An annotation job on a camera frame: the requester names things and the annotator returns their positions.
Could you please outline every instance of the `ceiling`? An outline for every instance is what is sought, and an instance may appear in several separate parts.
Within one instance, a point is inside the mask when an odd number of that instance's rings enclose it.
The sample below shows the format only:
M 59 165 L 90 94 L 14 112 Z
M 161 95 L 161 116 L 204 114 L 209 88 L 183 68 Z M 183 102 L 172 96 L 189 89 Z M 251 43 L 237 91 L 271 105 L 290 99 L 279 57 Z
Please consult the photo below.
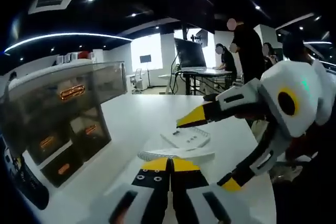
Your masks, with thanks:
M 157 20 L 173 17 L 189 23 L 216 30 L 226 30 L 226 22 L 230 17 L 241 17 L 251 26 L 264 24 L 273 28 L 279 27 L 303 15 L 314 13 L 305 20 L 288 25 L 279 34 L 291 32 L 304 40 L 321 40 L 326 32 L 330 32 L 324 40 L 333 39 L 331 0 L 208 0 L 213 3 L 211 8 L 207 0 L 71 0 L 66 9 L 49 10 L 27 14 L 33 0 L 6 0 L 7 6 L 13 6 L 4 13 L 4 24 L 1 42 L 2 51 L 15 42 L 39 35 L 86 32 L 106 35 L 121 35 L 137 38 L 143 35 L 171 32 L 181 26 L 177 20 L 161 24 Z M 216 20 L 208 17 L 216 14 Z M 199 23 L 202 17 L 207 23 Z M 136 26 L 138 31 L 129 31 Z M 52 54 L 64 54 L 68 51 L 93 48 L 111 49 L 128 43 L 128 41 L 104 37 L 80 36 L 49 38 L 13 49 L 8 55 L 0 56 L 0 74 L 4 74 L 20 64 Z M 324 54 L 333 54 L 330 47 L 322 50 Z M 336 63 L 336 56 L 326 59 Z

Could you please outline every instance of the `spiral notebook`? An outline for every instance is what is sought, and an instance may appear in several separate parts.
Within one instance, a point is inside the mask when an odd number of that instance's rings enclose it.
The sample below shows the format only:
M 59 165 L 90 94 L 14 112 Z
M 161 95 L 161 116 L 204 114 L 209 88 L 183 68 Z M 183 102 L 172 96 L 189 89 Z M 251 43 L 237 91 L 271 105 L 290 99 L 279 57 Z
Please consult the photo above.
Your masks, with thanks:
M 176 148 L 200 148 L 210 141 L 210 134 L 197 128 L 177 129 L 164 132 L 161 137 Z
M 138 157 L 144 161 L 152 161 L 161 157 L 183 158 L 192 161 L 194 164 L 201 164 L 213 160 L 215 152 L 210 148 L 170 148 L 154 151 L 142 151 L 138 153 Z

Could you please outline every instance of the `window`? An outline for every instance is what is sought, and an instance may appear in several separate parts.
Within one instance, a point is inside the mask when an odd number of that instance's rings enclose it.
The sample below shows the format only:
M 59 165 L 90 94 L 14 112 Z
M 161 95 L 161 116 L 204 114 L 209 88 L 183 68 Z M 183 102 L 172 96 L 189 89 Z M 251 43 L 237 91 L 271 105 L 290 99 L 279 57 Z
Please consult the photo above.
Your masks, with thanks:
M 196 34 L 200 30 L 201 30 L 200 28 L 190 28 L 188 30 L 187 39 L 191 41 L 191 39 L 190 39 L 191 35 L 196 36 Z M 174 31 L 174 38 L 183 39 L 182 30 L 175 30 Z M 214 39 L 214 35 L 212 33 L 208 33 L 208 46 L 203 47 L 202 50 L 203 50 L 203 55 L 204 55 L 206 66 L 208 68 L 212 68 L 212 67 L 216 66 L 215 39 Z M 178 57 L 176 59 L 176 64 L 180 64 L 180 61 L 179 61 Z
M 140 56 L 151 56 L 151 62 L 141 63 Z M 161 37 L 160 34 L 153 34 L 135 39 L 131 43 L 132 70 L 135 72 L 141 69 L 162 69 Z

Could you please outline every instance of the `laptop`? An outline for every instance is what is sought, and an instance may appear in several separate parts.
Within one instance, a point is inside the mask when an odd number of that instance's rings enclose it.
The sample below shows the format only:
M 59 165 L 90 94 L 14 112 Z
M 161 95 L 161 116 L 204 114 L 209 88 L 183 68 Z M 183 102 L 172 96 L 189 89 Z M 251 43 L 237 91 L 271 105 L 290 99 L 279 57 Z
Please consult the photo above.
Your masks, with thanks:
M 182 71 L 213 75 L 229 73 L 225 70 L 206 68 L 201 44 L 175 38 L 175 45 Z

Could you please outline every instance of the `black shirt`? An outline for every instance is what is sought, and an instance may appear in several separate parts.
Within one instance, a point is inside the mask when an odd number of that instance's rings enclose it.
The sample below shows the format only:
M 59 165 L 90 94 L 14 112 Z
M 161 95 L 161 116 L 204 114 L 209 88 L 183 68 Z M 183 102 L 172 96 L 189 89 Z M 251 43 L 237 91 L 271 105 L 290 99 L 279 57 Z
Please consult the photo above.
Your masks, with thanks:
M 239 48 L 239 59 L 244 74 L 244 82 L 253 78 L 260 79 L 265 71 L 264 55 L 262 45 L 256 31 L 244 24 L 238 25 L 234 31 L 235 43 Z
M 226 71 L 231 71 L 232 75 L 237 75 L 235 60 L 233 59 L 233 56 L 229 51 L 225 51 L 222 54 L 222 63 L 225 64 Z

